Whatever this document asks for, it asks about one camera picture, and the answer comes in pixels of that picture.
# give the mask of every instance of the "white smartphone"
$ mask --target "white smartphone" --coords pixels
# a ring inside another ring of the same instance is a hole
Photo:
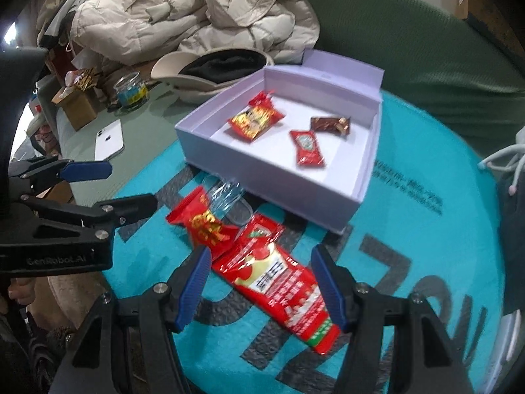
[[[124,149],[122,124],[114,121],[96,133],[95,161],[109,160]]]

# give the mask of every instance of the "clothing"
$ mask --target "clothing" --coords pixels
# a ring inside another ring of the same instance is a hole
[[[300,61],[319,31],[306,0],[89,0],[70,36],[125,65],[218,47],[256,48],[288,63]]]

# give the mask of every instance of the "ketchup packet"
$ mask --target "ketchup packet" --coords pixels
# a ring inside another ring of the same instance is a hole
[[[183,225],[190,234],[193,246],[208,246],[212,257],[219,257],[230,250],[235,242],[239,228],[223,224],[209,210],[209,198],[202,186],[190,192],[166,216],[172,225]]]
[[[217,259],[214,271],[315,352],[326,354],[340,330],[330,320],[313,273],[271,237],[250,238],[246,230],[242,236],[249,240]]]
[[[250,142],[284,118],[284,114],[274,108],[268,93],[259,93],[248,104],[250,109],[230,118],[228,123],[238,135]]]
[[[325,159],[319,151],[316,134],[309,130],[290,130],[290,135],[297,147],[299,166],[325,166]]]

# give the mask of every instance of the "turquoise surface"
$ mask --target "turquoise surface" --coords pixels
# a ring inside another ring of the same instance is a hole
[[[385,293],[406,297],[416,287],[430,295],[448,333],[464,350],[475,388],[494,344],[505,277],[497,238],[495,181],[489,173],[478,171],[478,161],[446,127],[384,93],[374,177],[349,223],[348,240],[340,240],[338,260],[357,280],[379,283],[378,289]],[[117,196],[157,193],[184,167],[184,155],[176,142]],[[179,193],[186,195],[201,179],[199,174],[189,180]],[[271,204],[263,204],[259,211],[280,221],[285,218],[285,212]],[[119,297],[140,294],[166,280],[190,251],[186,236],[165,222],[168,212],[161,208],[126,242],[116,235],[114,267],[106,277]],[[308,264],[312,246],[326,238],[325,230],[305,223],[290,252]],[[211,274],[203,296],[219,301],[231,290]],[[192,322],[175,335],[186,375],[208,394],[329,390],[347,349],[341,348],[344,342],[333,354],[316,357],[304,352],[306,345],[292,336],[272,353],[268,363],[258,366],[262,370],[241,357],[268,321],[266,314],[251,307],[228,325]],[[466,339],[461,339],[461,325],[467,327]],[[385,350],[392,333],[385,330]],[[301,353],[304,365],[302,359],[293,360]]]

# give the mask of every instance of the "down jacket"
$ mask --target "down jacket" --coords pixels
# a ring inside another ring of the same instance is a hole
[[[125,65],[218,47],[256,48],[288,63],[314,46],[319,22],[306,0],[88,0],[71,38]]]

